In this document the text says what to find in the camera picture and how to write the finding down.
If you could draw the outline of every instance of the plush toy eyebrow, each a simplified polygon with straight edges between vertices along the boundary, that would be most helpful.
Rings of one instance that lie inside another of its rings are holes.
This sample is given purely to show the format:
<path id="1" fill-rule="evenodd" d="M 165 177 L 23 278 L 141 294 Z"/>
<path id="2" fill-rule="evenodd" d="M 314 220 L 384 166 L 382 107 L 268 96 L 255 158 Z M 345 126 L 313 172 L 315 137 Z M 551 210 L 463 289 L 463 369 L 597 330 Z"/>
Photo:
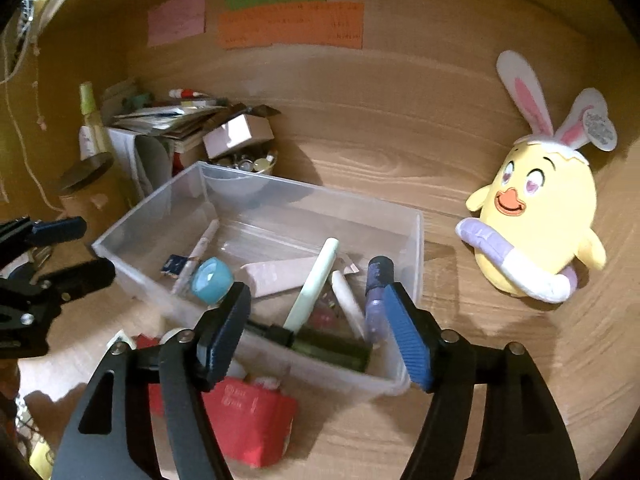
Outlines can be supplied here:
<path id="1" fill-rule="evenodd" d="M 556 170 L 556 165 L 554 164 L 554 162 L 550 158 L 548 158 L 548 156 L 544 156 L 542 158 L 544 158 L 545 160 L 548 160 L 549 162 L 551 162 L 551 165 L 554 167 L 554 171 Z"/>

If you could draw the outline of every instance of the orange beak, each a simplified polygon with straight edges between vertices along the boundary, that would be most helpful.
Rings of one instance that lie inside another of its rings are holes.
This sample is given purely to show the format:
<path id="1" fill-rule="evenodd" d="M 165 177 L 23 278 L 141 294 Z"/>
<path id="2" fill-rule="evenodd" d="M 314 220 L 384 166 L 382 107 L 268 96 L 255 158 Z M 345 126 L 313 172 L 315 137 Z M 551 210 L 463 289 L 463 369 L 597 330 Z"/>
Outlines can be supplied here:
<path id="1" fill-rule="evenodd" d="M 507 191 L 498 191 L 494 199 L 495 208 L 503 215 L 520 216 L 524 213 L 527 205 L 518 198 L 518 192 L 514 187 Z"/>

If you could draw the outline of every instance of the mint green tube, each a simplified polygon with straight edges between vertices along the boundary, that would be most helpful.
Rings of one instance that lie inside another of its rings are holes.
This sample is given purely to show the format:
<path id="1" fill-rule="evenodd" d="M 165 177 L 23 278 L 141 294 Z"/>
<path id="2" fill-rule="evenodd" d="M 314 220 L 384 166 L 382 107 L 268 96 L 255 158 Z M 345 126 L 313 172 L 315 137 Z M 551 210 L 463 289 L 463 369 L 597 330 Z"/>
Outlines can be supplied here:
<path id="1" fill-rule="evenodd" d="M 302 290 L 300 290 L 300 294 L 296 298 L 293 307 L 291 307 L 287 320 L 284 322 L 283 327 L 287 330 L 297 333 L 306 323 L 306 320 L 309 319 L 322 291 L 322 286 L 334 266 L 339 245 L 340 242 L 335 238 L 327 238 L 322 246 L 318 259 L 306 277 L 305 284 L 302 286 Z"/>

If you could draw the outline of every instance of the purple bottle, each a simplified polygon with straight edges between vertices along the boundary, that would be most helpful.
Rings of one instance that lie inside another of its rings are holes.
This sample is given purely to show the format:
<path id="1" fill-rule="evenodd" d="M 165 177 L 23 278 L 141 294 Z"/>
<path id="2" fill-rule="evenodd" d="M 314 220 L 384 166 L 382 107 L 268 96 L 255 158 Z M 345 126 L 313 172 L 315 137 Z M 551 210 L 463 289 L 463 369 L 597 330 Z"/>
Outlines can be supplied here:
<path id="1" fill-rule="evenodd" d="M 364 305 L 367 341 L 382 343 L 389 335 L 383 294 L 385 287 L 394 282 L 394 263 L 386 256 L 376 256 L 367 269 L 366 300 Z"/>

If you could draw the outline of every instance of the pink inner ear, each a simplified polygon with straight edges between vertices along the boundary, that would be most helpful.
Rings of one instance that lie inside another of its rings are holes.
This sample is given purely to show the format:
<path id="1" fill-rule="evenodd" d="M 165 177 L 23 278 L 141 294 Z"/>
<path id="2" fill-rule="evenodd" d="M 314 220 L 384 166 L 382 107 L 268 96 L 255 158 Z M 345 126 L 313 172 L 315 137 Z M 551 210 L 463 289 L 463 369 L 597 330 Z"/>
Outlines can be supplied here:
<path id="1" fill-rule="evenodd" d="M 571 146 L 574 142 L 579 140 L 584 134 L 584 126 L 582 126 L 582 116 L 587 110 L 593 108 L 593 105 L 589 105 L 585 107 L 583 111 L 580 112 L 578 116 L 578 120 L 575 122 L 573 126 L 571 126 L 560 138 L 560 142 L 566 144 L 567 146 Z"/>
<path id="2" fill-rule="evenodd" d="M 519 77 L 516 78 L 515 90 L 520 106 L 529 115 L 526 119 L 535 123 L 539 133 L 552 137 L 554 133 L 551 131 L 551 125 L 544 120 L 540 108 L 538 108 L 536 104 L 536 100 L 533 98 L 533 95 L 531 95 L 531 92 L 529 92 L 524 81 Z"/>

